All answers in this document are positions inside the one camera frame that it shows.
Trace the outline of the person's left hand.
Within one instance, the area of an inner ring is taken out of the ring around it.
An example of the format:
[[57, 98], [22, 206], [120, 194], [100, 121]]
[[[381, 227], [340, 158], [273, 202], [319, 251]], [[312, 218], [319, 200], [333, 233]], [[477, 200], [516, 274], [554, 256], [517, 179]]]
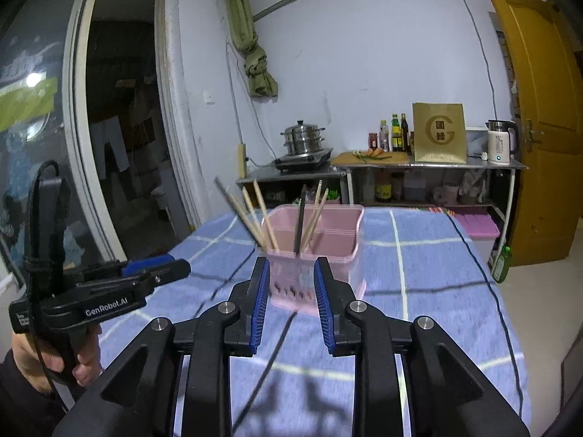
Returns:
[[[81, 387], [89, 387], [102, 373], [101, 333], [99, 324], [90, 326], [77, 348], [78, 364], [72, 376]], [[34, 340], [30, 334], [12, 334], [12, 352], [16, 367], [24, 378], [36, 391], [48, 394], [51, 388], [43, 369], [61, 373], [64, 361], [60, 355], [42, 340]]]

